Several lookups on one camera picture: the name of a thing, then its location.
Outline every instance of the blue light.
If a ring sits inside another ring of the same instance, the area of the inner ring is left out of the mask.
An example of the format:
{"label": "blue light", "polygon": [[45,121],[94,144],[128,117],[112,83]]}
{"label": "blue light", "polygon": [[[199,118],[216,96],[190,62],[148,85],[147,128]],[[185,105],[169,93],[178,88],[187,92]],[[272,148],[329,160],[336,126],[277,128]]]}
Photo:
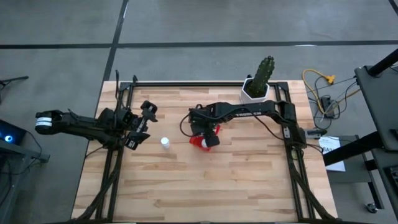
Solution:
{"label": "blue light", "polygon": [[6,136],[4,138],[4,140],[6,140],[6,142],[11,142],[12,141],[12,136]]}

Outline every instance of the gray floor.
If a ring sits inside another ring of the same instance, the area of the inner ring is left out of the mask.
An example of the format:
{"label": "gray floor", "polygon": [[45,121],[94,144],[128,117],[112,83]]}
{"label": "gray floor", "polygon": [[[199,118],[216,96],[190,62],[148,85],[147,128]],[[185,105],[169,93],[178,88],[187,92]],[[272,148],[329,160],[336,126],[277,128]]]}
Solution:
{"label": "gray floor", "polygon": [[[122,0],[0,1],[2,44],[111,43]],[[206,41],[395,40],[397,14],[388,0],[130,0],[120,43]],[[353,77],[396,45],[323,47],[212,47],[118,49],[112,69],[122,80],[240,80],[256,71],[266,55],[276,60],[274,80],[299,80],[306,68]],[[0,118],[32,131],[50,162],[31,169],[17,200],[12,223],[47,223],[70,217],[87,140],[34,132],[35,112],[67,110],[93,116],[109,49],[0,50],[0,78],[29,75],[4,90]],[[316,75],[308,74],[309,83]],[[353,81],[320,91],[334,97]],[[363,96],[348,100],[331,135],[375,130]],[[366,184],[334,184],[339,217],[373,223],[397,223],[385,192],[385,210],[370,214]]]}

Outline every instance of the green cactus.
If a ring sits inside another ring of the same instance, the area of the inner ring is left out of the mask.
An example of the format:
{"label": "green cactus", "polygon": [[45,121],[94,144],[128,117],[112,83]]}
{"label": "green cactus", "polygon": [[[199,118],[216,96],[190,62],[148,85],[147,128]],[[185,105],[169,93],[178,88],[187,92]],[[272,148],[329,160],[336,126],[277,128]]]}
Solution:
{"label": "green cactus", "polygon": [[275,69],[273,56],[266,57],[259,65],[256,75],[247,85],[247,93],[251,98],[260,98],[266,95],[266,85]]}

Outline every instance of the wooden table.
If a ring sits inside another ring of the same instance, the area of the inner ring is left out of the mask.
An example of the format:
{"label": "wooden table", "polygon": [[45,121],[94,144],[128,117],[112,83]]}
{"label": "wooden table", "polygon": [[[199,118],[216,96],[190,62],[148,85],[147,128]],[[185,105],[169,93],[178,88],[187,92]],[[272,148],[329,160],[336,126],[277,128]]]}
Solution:
{"label": "wooden table", "polygon": [[[288,81],[298,123],[313,128],[312,113],[303,81]],[[115,82],[105,82],[97,117],[115,108]],[[274,138],[254,118],[236,118],[221,125],[221,144],[203,152],[188,143],[179,122],[197,103],[217,101],[240,104],[237,87],[144,87],[135,88],[133,113],[144,100],[158,106],[158,123],[148,122],[151,135],[136,151],[125,148],[115,222],[276,222],[296,221],[284,143]],[[269,100],[275,99],[270,91]],[[280,125],[260,117],[278,136]],[[188,121],[183,124],[189,133]],[[162,137],[170,139],[166,151]],[[88,153],[100,145],[91,142]],[[321,154],[305,151],[310,188],[333,216],[336,208]],[[106,150],[84,163],[72,217],[79,216],[100,190]],[[300,193],[304,205],[303,193]]]}

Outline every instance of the potted cactus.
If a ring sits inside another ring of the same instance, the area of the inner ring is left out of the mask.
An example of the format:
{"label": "potted cactus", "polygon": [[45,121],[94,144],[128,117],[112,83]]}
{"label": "potted cactus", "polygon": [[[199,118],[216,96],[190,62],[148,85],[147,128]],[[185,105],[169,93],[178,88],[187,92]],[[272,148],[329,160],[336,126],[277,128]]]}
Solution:
{"label": "potted cactus", "polygon": [[269,91],[268,80],[274,69],[274,58],[266,57],[260,63],[254,78],[248,76],[245,79],[241,90],[242,103],[260,103],[266,100]]}

